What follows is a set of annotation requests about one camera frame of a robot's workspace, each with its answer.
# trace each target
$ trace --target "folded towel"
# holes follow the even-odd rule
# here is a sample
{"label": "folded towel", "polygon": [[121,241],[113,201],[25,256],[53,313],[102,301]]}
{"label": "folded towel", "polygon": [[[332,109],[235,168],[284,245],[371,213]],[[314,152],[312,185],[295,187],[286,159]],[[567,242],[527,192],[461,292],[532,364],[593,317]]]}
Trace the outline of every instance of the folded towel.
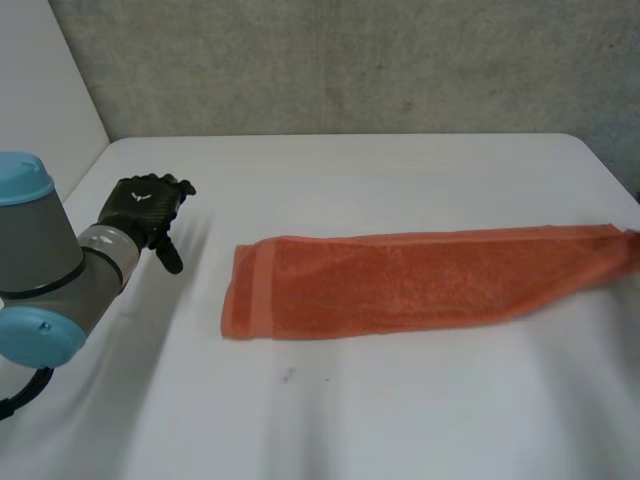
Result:
{"label": "folded towel", "polygon": [[327,339],[502,322],[640,270],[612,225],[355,238],[236,248],[222,335]]}

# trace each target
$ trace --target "black cable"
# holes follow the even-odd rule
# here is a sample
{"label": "black cable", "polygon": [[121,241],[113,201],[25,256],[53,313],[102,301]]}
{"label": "black cable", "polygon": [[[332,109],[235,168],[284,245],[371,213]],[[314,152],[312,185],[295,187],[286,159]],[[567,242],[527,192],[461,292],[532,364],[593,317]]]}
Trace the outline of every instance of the black cable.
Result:
{"label": "black cable", "polygon": [[16,410],[24,407],[42,393],[53,376],[53,368],[36,370],[29,383],[15,397],[0,400],[0,421],[11,417]]}

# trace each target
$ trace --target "table surface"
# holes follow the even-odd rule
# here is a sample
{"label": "table surface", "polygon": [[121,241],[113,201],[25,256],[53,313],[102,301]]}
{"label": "table surface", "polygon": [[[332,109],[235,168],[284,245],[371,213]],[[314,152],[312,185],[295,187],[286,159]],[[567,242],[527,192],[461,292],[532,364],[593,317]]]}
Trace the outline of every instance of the table surface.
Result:
{"label": "table surface", "polygon": [[[172,228],[185,272],[143,257],[83,350],[0,424],[2,478],[640,478],[631,280],[475,329],[320,342],[219,332],[237,244],[640,225],[640,207],[579,140],[122,140],[66,202],[76,231],[119,178],[149,172],[198,189]],[[4,362],[0,394],[30,373]]]}

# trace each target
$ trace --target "white wall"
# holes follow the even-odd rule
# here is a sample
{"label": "white wall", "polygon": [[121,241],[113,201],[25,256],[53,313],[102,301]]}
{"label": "white wall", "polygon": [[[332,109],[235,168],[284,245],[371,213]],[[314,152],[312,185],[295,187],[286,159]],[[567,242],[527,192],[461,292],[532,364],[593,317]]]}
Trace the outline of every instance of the white wall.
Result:
{"label": "white wall", "polygon": [[0,0],[0,150],[42,158],[64,199],[108,143],[47,0]]}

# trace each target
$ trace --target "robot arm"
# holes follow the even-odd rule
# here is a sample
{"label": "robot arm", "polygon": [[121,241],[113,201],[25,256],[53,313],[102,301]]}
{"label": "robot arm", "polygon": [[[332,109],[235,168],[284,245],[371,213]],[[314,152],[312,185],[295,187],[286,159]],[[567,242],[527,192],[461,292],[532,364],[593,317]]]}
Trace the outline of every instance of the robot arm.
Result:
{"label": "robot arm", "polygon": [[76,239],[42,162],[0,153],[0,355],[38,369],[22,392],[0,401],[0,420],[35,398],[84,345],[142,249],[155,250],[170,273],[182,271],[168,231],[195,193],[171,175],[120,180],[98,222]]}

